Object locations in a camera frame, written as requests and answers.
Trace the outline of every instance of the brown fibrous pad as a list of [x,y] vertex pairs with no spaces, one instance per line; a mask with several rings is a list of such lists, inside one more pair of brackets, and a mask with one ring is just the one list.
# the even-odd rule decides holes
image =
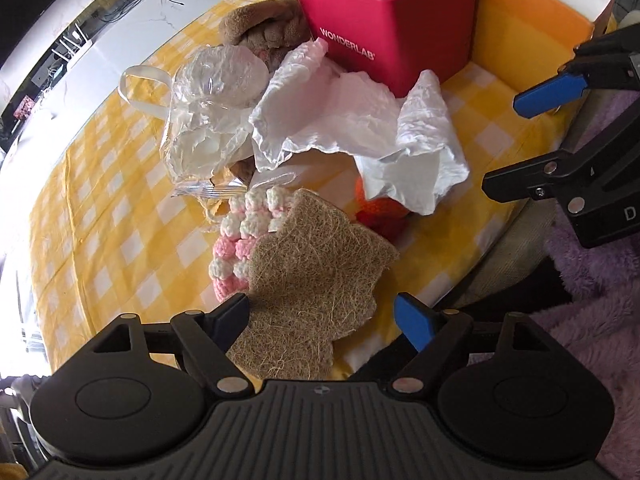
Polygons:
[[308,190],[251,257],[247,329],[228,352],[260,378],[325,380],[332,342],[369,320],[373,288],[398,257],[392,244]]

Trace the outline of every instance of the purple plush fabric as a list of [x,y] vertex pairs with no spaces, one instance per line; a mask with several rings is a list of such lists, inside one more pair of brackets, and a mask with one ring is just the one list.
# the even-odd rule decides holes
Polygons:
[[[614,94],[578,146],[639,95]],[[600,463],[621,480],[640,479],[640,234],[586,250],[558,210],[546,247],[575,303],[532,318],[596,375],[614,399],[614,425]]]

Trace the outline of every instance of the bolt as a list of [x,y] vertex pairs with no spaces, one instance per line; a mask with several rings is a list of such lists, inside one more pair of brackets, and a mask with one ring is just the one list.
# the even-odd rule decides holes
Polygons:
[[558,163],[551,161],[545,164],[545,173],[550,175],[558,168]]
[[399,394],[416,394],[424,388],[424,383],[414,377],[400,377],[391,387]]
[[571,199],[569,205],[566,207],[569,213],[576,214],[584,209],[584,199],[581,196],[576,196]]
[[249,387],[249,383],[242,377],[225,377],[218,381],[216,387],[226,394],[239,394]]

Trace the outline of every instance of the checkered tablecloth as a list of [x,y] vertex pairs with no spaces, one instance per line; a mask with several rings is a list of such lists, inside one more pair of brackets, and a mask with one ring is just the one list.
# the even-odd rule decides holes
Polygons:
[[[146,64],[169,73],[199,47],[218,44],[229,10],[258,0],[224,0],[163,45]],[[166,89],[139,82],[139,100],[161,101]],[[486,253],[517,205],[500,205],[480,189],[486,171],[556,147],[574,108],[527,121],[514,92],[471,63],[443,85],[471,167],[428,217],[413,217],[401,259],[376,287],[378,310],[365,327],[335,343],[335,378],[344,378],[398,335],[395,294],[433,304]],[[158,145],[162,121],[142,116],[114,91],[69,147],[31,215],[31,259],[37,312],[52,368],[58,368],[121,312],[166,322],[190,308],[216,305],[207,266],[216,235],[202,230],[202,208],[172,198]],[[350,161],[309,183],[355,211]]]

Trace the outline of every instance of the pink and white knitted item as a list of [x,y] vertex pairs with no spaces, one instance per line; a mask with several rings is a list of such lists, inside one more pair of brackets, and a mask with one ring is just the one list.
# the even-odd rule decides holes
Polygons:
[[256,240],[279,231],[291,205],[292,194],[279,186],[252,189],[229,199],[230,212],[222,219],[209,264],[218,301],[249,288],[249,259]]

